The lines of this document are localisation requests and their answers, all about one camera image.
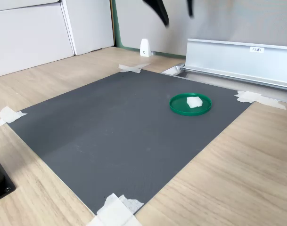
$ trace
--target green plastic lid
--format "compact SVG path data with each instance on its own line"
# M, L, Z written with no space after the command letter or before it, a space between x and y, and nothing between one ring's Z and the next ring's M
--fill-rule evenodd
M203 102L202 106L190 108L187 104L188 97L199 97ZM212 101L209 97L199 93L182 93L170 99L170 108L173 112L182 115L201 115L211 109Z

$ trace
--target label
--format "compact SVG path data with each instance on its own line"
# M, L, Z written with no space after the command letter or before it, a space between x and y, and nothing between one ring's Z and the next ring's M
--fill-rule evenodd
M262 47L250 47L250 52L254 53L263 53L265 51L265 48Z

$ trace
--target white cabinet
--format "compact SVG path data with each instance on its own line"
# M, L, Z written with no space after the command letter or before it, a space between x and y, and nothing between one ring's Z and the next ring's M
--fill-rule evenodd
M0 76L71 56L59 3L0 11Z
M58 0L0 0L0 10L35 6L57 1Z
M76 55L114 45L109 0L63 0Z

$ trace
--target masking tape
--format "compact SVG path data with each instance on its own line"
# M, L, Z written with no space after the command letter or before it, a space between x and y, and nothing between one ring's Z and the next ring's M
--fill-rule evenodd
M113 193L87 226L142 226L133 215L143 203Z
M135 73L140 73L141 69L145 66L148 66L150 64L144 64L144 65L137 65L134 67L129 67L129 66L125 66L125 65L119 65L118 68L122 69L122 71L120 72L135 72Z
M238 94L236 94L235 96L238 97L237 100L240 102L252 103L252 102L256 101L256 102L263 104L263 105L268 105L271 107L276 107L276 108L286 110L286 107L283 106L282 104L280 104L278 100L271 99L268 97L263 97L259 93L253 93L253 92L249 92L249 91L247 91L247 92L238 91Z
M21 111L15 112L10 107L6 106L0 111L0 126L4 125L5 123L12 123L24 115L27 114L22 113Z

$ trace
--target wooden floor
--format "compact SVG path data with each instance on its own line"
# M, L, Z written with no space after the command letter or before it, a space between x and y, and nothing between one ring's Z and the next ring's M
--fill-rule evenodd
M118 64L161 72L181 62L119 48L67 58L1 76L0 110L53 98ZM0 200L0 226L84 226L94 217L8 125L0 127L0 162L17 186ZM253 103L136 217L144 226L287 226L287 110Z

